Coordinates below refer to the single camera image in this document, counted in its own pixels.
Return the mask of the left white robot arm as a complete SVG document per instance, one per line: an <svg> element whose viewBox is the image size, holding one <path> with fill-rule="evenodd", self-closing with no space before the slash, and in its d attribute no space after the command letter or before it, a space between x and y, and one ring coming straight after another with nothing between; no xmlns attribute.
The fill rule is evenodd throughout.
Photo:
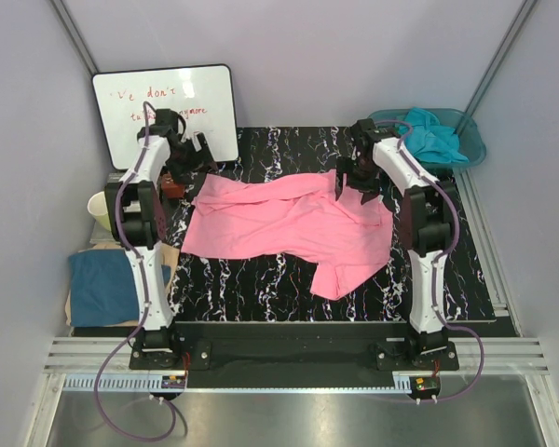
<svg viewBox="0 0 559 447"><path fill-rule="evenodd" d="M217 171L205 135L186 135L186 120L171 109L143 104L144 125L137 134L139 153L120 180L104 188L112 235L125 250L136 290L139 323L130 336L130 367L171 369L188 362L173 327L163 277L163 238L167 219L160 200L161 173L173 179L197 171Z"/></svg>

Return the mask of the pink t shirt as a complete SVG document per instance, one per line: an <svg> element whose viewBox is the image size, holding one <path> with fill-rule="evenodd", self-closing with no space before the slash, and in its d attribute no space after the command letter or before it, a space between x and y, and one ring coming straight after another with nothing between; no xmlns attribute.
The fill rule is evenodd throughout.
<svg viewBox="0 0 559 447"><path fill-rule="evenodd" d="M269 183L207 175L181 251L244 260L290 254L316 266L312 294L336 301L387 265L393 217L379 200L334 192L336 173L300 173Z"/></svg>

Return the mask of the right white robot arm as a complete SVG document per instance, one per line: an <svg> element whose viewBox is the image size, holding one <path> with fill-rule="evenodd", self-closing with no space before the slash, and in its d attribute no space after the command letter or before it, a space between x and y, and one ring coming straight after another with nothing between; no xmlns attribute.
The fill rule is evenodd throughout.
<svg viewBox="0 0 559 447"><path fill-rule="evenodd" d="M411 125L388 119L358 120L349 128L354 150L336 162L335 197L347 188L362 193L365 204L378 197L381 173L402 195L397 234L412 268L412 304L402 353L416 369L432 368L447 356L448 329L444 316L444 270L459 239L455 187L424 169L405 147Z"/></svg>

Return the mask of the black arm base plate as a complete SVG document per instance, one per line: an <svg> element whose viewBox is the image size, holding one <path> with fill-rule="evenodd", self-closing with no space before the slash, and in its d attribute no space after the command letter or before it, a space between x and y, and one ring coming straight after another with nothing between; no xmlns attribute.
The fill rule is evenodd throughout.
<svg viewBox="0 0 559 447"><path fill-rule="evenodd" d="M413 336L405 323L188 323L141 332L133 370L186 369L204 389L376 389L393 373L456 372L457 352L442 335Z"/></svg>

